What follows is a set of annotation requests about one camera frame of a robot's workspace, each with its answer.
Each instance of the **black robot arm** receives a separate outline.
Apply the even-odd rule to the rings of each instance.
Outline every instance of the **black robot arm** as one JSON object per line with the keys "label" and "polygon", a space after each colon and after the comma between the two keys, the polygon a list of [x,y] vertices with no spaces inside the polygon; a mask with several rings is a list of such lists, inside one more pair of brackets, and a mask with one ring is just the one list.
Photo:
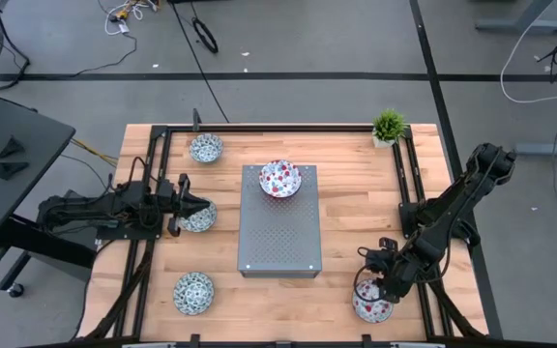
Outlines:
{"label": "black robot arm", "polygon": [[438,198],[403,212],[402,223],[412,227],[405,245],[397,249],[396,241],[383,238],[381,249],[364,255],[364,268],[382,276],[377,279],[381,300],[396,304],[415,282],[433,281],[431,269],[444,257],[452,236],[478,243],[476,230],[464,219],[495,186],[508,182],[514,160],[515,153],[488,143],[480,145],[468,160],[467,170]]}
{"label": "black robot arm", "polygon": [[[50,230],[72,221],[94,221],[102,228],[148,231],[153,239],[163,214],[188,218],[210,206],[210,202],[189,193],[191,181],[181,174],[179,190],[168,180],[159,180],[155,193],[140,181],[118,185],[112,192],[94,198],[52,196],[39,206],[37,223]],[[169,232],[179,235],[179,228],[169,223]]]}

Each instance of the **chair wheel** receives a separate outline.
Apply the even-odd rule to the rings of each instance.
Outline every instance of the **chair wheel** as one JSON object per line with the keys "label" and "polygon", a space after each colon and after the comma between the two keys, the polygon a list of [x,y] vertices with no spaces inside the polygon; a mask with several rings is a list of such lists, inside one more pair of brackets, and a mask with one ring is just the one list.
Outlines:
{"label": "chair wheel", "polygon": [[11,298],[17,298],[23,295],[25,288],[21,284],[13,283],[12,286],[7,290],[8,295]]}

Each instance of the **black floor stripe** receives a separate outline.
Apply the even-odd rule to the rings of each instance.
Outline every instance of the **black floor stripe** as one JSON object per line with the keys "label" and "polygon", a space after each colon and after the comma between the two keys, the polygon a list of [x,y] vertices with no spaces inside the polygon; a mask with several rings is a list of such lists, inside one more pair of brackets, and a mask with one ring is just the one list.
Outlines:
{"label": "black floor stripe", "polygon": [[[437,71],[435,70],[433,56],[431,55],[431,47],[429,46],[429,41],[426,36],[425,23],[423,22],[423,15],[421,14],[418,0],[410,0],[410,7],[416,24],[416,30],[418,32],[418,39],[421,44],[423,57],[425,58],[429,84],[431,86],[431,92],[433,93],[433,99],[435,101],[435,107],[440,121],[440,128],[442,130],[442,139],[446,145],[446,152],[449,157],[449,162],[451,163],[453,178],[457,178],[463,172],[461,159],[459,158],[456,143],[454,142],[451,120],[449,119],[448,110],[444,102],[444,95],[442,94],[442,88],[440,87],[440,80]],[[468,217],[467,220],[471,222],[473,226],[476,226],[474,216],[472,214],[470,214],[470,217]],[[491,283],[489,282],[489,276],[484,262],[483,250],[481,246],[476,246],[470,248],[470,251],[470,256],[472,257],[474,266],[474,274],[477,279],[489,334],[493,338],[502,338],[500,318],[498,317],[498,312],[493,299]]]}
{"label": "black floor stripe", "polygon": [[[380,80],[429,81],[427,73],[418,72],[207,72],[209,80]],[[12,81],[15,73],[0,73],[0,82]],[[439,73],[438,81],[500,82],[500,75],[487,73]],[[198,72],[168,73],[85,73],[76,77],[62,73],[28,73],[23,81],[199,81]],[[505,82],[548,82],[546,74],[508,74]]]}
{"label": "black floor stripe", "polygon": [[[209,80],[391,80],[427,81],[426,73],[394,72],[206,72]],[[9,81],[14,73],[0,73],[0,81]],[[198,72],[174,73],[84,73],[76,77],[60,73],[28,73],[24,81],[197,81]]]}

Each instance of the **desk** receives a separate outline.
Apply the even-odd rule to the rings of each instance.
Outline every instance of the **desk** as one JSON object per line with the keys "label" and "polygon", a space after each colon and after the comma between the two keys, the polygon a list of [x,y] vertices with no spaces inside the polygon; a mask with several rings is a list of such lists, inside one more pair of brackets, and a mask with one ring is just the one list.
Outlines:
{"label": "desk", "polygon": [[[15,217],[14,211],[73,137],[70,126],[32,110],[0,100],[0,137],[13,135],[24,147],[2,161],[26,161],[29,165],[9,180],[0,179],[0,259],[10,247],[20,247],[62,261],[91,268],[95,251],[77,243],[48,237],[35,222]],[[18,259],[5,281],[14,280],[28,256]]]}
{"label": "desk", "polygon": [[[128,179],[134,157],[147,154],[151,127],[128,125],[117,182]],[[412,125],[412,130],[425,194],[437,196],[451,183],[437,128]],[[200,334],[202,341],[360,341],[362,334],[379,341],[425,339],[416,286],[382,324],[366,323],[351,306],[352,279],[364,264],[357,248],[376,247],[380,237],[403,243],[392,149],[374,149],[370,132],[216,134],[224,150],[213,164],[191,159],[189,145],[198,133],[176,132],[171,138],[166,178],[176,182],[180,173],[188,173],[191,193],[212,199],[219,215],[204,233],[183,231],[173,238],[163,230],[154,251],[141,341],[189,341],[191,334]],[[155,176],[159,175],[161,142],[154,156]],[[315,279],[243,278],[236,270],[242,167],[279,158],[317,165],[323,271]],[[403,162],[409,170],[405,155]],[[141,175],[140,170],[134,173],[137,180]],[[416,201],[414,183],[407,177],[412,201]],[[119,295],[128,245],[116,241],[96,260],[79,335],[95,328]],[[447,292],[475,328],[486,333],[469,252],[459,241],[452,248],[451,266],[444,277]],[[207,274],[216,288],[208,311],[195,317],[181,314],[172,300],[178,278],[192,271]],[[124,334],[131,332],[135,306],[133,297]],[[436,332],[441,334],[437,306],[431,308]]]}

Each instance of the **white cable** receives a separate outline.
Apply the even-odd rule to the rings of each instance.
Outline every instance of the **white cable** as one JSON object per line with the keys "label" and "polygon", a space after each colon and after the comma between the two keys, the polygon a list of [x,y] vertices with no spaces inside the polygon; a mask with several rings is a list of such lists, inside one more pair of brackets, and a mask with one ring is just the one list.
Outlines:
{"label": "white cable", "polygon": [[554,97],[539,98],[539,99],[535,99],[535,100],[532,100],[532,101],[520,101],[520,100],[517,100],[517,99],[509,96],[509,94],[507,93],[507,90],[504,88],[504,72],[506,71],[507,66],[509,65],[511,60],[513,59],[514,52],[517,51],[517,48],[519,47],[519,44],[521,44],[521,40],[523,40],[523,37],[526,36],[526,34],[530,30],[530,28],[532,28],[532,25],[537,20],[539,20],[539,18],[542,16],[542,14],[544,14],[544,12],[547,11],[549,6],[551,6],[551,4],[549,4],[544,10],[542,10],[542,12],[532,21],[532,23],[530,23],[530,25],[528,25],[526,30],[524,30],[523,34],[521,34],[521,36],[519,37],[519,40],[517,40],[517,43],[514,45],[513,50],[511,51],[511,55],[509,56],[509,59],[507,60],[507,63],[504,65],[504,68],[502,68],[502,71],[500,72],[500,87],[502,87],[502,93],[504,93],[504,96],[511,102],[532,103],[532,102],[544,102],[544,101],[557,100],[557,96],[554,96]]}
{"label": "white cable", "polygon": [[[130,2],[131,2],[131,0],[126,1],[124,4],[111,9],[111,11],[109,11],[108,14],[106,14],[106,19],[104,20],[104,32],[106,33],[106,35],[113,36],[113,35],[122,34],[121,30],[118,30],[116,32],[109,32],[108,31],[108,22],[111,18],[112,13],[114,13],[116,10],[127,7]],[[143,12],[141,11],[140,8],[147,8],[147,7],[149,7],[149,5],[139,4],[137,2],[135,5],[131,6],[131,8],[129,9],[129,13],[132,12],[132,14],[134,15],[134,17],[137,20],[141,20],[141,19],[143,19]]]}
{"label": "white cable", "polygon": [[106,33],[106,35],[112,36],[112,35],[122,34],[121,30],[118,30],[114,33],[109,32],[108,31],[108,22],[109,22],[109,18],[111,17],[111,14],[113,12],[115,12],[115,10],[121,9],[121,8],[127,6],[127,5],[128,5],[128,1],[126,3],[120,5],[120,6],[114,7],[113,9],[111,9],[111,11],[108,12],[108,14],[106,14],[106,19],[104,20],[104,32]]}

